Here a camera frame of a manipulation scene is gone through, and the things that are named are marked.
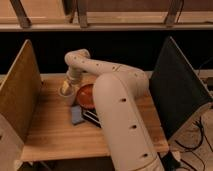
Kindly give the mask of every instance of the wooden tabletop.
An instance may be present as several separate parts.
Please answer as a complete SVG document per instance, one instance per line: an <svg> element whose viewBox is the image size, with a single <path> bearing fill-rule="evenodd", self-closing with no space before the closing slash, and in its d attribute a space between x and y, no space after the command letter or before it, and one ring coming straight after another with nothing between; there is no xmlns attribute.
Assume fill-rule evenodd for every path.
<svg viewBox="0 0 213 171"><path fill-rule="evenodd" d="M58 95L63 76L43 80L29 134L21 155L22 161L44 161L109 156L101 128L90 122L71 124L70 107ZM86 76L84 84L92 83L94 76ZM169 147L160 120L149 93L137 100L145 125L157 152Z"/></svg>

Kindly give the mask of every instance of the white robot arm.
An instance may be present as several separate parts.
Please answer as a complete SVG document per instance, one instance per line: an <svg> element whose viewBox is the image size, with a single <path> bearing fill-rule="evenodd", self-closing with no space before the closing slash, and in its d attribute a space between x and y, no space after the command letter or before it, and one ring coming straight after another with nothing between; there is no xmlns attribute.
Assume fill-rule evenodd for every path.
<svg viewBox="0 0 213 171"><path fill-rule="evenodd" d="M115 169L118 171L163 171L163 166L135 104L149 86L146 74L127 65L89 59L85 49L65 56L71 84L81 72L99 75L93 99Z"/></svg>

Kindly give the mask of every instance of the wall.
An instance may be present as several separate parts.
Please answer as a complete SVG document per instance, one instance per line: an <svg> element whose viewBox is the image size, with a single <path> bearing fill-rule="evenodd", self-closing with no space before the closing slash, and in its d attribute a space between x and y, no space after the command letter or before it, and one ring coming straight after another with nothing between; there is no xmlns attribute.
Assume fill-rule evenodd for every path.
<svg viewBox="0 0 213 171"><path fill-rule="evenodd" d="M65 72L66 52L87 48L92 58L152 70L166 36L173 36L193 67L213 56L213 31L0 32L0 74L9 69L25 39L31 39L42 73ZM212 62L204 65L213 69Z"/></svg>

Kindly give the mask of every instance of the blue object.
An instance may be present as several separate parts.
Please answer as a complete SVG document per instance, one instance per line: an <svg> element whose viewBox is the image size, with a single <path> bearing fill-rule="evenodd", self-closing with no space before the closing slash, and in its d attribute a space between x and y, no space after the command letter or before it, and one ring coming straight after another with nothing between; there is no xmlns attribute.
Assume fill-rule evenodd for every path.
<svg viewBox="0 0 213 171"><path fill-rule="evenodd" d="M82 117L82 109L80 106L71 107L72 113L72 124L77 125L84 122L84 118Z"/></svg>

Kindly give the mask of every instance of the black panel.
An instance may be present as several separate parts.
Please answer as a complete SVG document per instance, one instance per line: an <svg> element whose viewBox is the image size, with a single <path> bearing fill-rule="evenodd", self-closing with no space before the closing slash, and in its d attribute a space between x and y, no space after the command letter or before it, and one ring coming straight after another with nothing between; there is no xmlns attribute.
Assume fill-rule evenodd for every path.
<svg viewBox="0 0 213 171"><path fill-rule="evenodd" d="M150 91L168 139L200 106L212 102L171 37L166 39L160 52L150 80Z"/></svg>

